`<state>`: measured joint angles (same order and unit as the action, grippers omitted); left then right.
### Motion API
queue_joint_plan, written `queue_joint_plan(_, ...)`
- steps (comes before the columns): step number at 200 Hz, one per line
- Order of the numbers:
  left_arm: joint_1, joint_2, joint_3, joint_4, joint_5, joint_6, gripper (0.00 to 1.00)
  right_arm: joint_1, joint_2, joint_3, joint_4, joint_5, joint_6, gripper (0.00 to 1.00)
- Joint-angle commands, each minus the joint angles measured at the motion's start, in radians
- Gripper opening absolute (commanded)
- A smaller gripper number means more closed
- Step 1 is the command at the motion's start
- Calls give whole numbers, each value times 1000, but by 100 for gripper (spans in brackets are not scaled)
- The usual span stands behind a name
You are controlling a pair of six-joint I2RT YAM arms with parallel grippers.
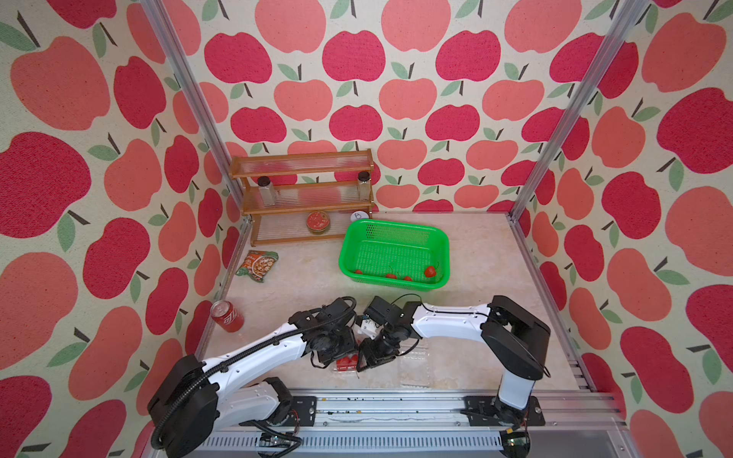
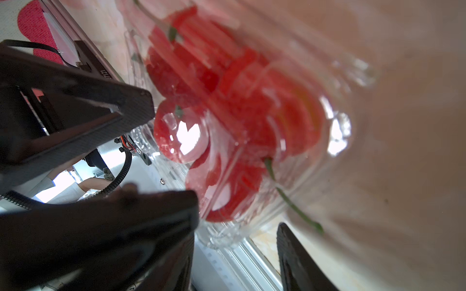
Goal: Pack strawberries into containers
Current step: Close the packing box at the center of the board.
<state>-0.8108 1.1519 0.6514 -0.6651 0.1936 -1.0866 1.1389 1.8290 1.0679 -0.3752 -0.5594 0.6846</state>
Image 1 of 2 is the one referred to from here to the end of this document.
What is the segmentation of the strawberry two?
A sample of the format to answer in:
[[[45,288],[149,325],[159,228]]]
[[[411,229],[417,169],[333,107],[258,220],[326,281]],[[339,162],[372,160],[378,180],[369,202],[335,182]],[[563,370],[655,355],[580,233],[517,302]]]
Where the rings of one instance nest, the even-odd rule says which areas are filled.
[[[349,359],[349,363],[347,364],[347,369],[348,370],[355,370],[357,368],[357,366],[358,366],[358,362],[359,362],[359,357],[357,355],[353,355]]]

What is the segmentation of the clear clamshell container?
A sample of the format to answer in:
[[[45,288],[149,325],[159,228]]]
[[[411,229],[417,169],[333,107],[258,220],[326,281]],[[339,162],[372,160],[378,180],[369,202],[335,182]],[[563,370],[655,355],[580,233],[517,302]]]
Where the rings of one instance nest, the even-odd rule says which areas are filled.
[[[340,374],[357,372],[357,368],[360,363],[360,345],[364,340],[370,340],[374,337],[373,329],[370,328],[370,323],[368,323],[367,330],[364,330],[361,326],[357,326],[357,324],[353,324],[351,326],[351,331],[354,337],[353,349],[337,360],[333,368],[335,372]]]
[[[405,389],[429,389],[433,385],[433,361],[426,340],[415,342],[413,349],[397,359],[400,386]]]

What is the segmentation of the strawberry one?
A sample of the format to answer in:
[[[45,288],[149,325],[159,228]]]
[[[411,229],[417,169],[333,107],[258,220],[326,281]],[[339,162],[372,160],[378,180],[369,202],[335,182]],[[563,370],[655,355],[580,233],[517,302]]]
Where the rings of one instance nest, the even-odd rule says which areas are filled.
[[[339,371],[339,372],[349,371],[347,369],[347,364],[349,363],[349,359],[350,359],[350,357],[344,357],[344,358],[341,358],[340,360],[338,360],[337,363],[336,363],[336,370]]]

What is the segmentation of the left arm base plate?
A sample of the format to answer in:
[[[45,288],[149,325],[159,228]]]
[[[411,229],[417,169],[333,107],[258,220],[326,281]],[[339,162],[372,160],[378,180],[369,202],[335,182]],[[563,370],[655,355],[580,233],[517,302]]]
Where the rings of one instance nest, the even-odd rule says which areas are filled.
[[[290,411],[279,424],[280,427],[313,427],[317,412],[318,398],[315,396],[295,396]]]

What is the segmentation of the green plastic basket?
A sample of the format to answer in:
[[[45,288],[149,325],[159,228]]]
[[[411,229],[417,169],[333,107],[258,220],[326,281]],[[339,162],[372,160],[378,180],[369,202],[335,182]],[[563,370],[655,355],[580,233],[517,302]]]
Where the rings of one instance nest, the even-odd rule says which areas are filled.
[[[437,276],[428,279],[424,271],[431,265],[437,269]],[[339,268],[362,284],[433,291],[450,280],[450,241],[445,232],[430,226],[361,219],[347,229]],[[364,274],[354,274],[356,269]],[[387,274],[399,280],[388,279]],[[413,282],[403,281],[406,276]]]

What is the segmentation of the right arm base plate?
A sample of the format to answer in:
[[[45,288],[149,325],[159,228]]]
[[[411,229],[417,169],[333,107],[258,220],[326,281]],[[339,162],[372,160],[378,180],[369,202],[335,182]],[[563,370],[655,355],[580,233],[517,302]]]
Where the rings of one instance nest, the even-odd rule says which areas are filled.
[[[472,427],[544,427],[546,420],[536,396],[529,398],[524,410],[505,406],[497,396],[466,396],[464,408],[459,412],[465,415]]]

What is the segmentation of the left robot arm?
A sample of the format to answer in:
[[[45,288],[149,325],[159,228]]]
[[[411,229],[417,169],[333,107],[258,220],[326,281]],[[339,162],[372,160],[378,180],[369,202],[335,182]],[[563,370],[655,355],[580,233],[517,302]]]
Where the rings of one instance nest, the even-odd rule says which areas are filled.
[[[355,352],[350,322],[356,319],[356,305],[353,297],[339,297],[295,313],[269,335],[238,350],[204,361],[194,355],[180,358],[147,406],[154,424],[151,447],[183,457],[217,427],[228,426],[227,415],[244,411],[226,402],[263,374],[305,356],[315,368],[326,369]]]

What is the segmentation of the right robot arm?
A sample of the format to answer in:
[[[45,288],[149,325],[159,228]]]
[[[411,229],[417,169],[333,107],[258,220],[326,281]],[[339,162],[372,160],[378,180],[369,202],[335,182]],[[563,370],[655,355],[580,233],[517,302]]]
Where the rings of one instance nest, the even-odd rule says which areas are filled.
[[[467,307],[427,305],[422,300],[400,306],[375,297],[355,319],[364,339],[359,345],[359,372],[377,368],[405,353],[408,339],[454,338],[485,344],[504,367],[496,408],[525,412],[537,381],[549,374],[545,362],[551,329],[540,318],[506,296]]]

